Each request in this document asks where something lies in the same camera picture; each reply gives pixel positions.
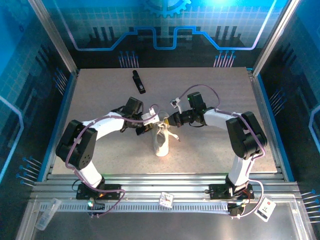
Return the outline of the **white sneaker shoe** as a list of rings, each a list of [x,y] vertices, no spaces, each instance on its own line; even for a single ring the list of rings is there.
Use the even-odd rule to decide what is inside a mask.
[[[165,157],[169,153],[169,130],[165,120],[169,114],[161,110],[158,114],[159,121],[152,125],[153,151],[158,157]]]

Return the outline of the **black stick-shaped device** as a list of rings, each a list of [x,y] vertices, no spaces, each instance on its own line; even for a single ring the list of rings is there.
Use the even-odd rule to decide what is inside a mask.
[[[133,70],[132,74],[133,74],[132,79],[133,79],[139,93],[144,94],[146,92],[146,89],[141,81],[141,78],[140,78],[138,72],[136,70]]]

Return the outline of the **small white tag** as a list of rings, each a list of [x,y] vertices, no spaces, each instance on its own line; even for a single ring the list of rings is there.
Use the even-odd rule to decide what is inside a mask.
[[[173,207],[174,195],[162,192],[159,198],[159,205],[171,209]]]

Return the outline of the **black controller with green light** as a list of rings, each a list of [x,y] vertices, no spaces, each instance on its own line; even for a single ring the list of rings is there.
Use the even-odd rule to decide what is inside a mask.
[[[93,197],[88,200],[87,203],[88,210],[104,210],[105,205],[103,203],[98,203]]]
[[[227,210],[231,217],[238,217],[244,213],[245,206],[237,203],[228,203]]]

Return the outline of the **white card with black label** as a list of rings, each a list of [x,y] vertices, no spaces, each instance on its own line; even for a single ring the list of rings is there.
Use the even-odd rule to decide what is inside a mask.
[[[264,197],[254,213],[264,222],[268,222],[275,208],[276,203],[271,199]]]

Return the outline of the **aluminium frame rail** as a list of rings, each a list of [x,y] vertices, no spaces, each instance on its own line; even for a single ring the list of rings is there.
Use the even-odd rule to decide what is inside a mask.
[[[174,195],[179,202],[209,201],[205,190],[210,184],[224,184],[224,174],[114,174],[106,175],[106,184],[120,184],[128,202],[154,202],[162,192]],[[298,184],[285,181],[280,173],[254,173],[250,177],[255,196],[299,196]],[[70,174],[51,174],[47,181],[37,182],[30,198],[37,200],[75,200],[76,178]]]

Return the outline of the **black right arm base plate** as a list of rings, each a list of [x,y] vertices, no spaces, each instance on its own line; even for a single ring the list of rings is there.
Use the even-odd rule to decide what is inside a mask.
[[[227,184],[210,184],[204,192],[209,194],[211,200],[253,200],[255,198],[251,184],[232,195]]]

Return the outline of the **aluminium corner post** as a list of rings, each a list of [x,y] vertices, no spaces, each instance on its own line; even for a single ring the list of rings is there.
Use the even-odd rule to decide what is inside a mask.
[[[295,13],[296,8],[298,7],[300,2],[301,0],[287,0],[286,5],[280,13],[279,18],[275,23],[268,40],[266,41],[266,44],[262,48],[262,51],[253,66],[252,75],[254,77],[257,77],[259,75],[260,71],[266,64],[269,56],[271,55],[280,37],[284,33],[286,26]]]
[[[28,2],[58,51],[66,68],[73,76],[76,76],[78,68],[42,0],[28,0]]]

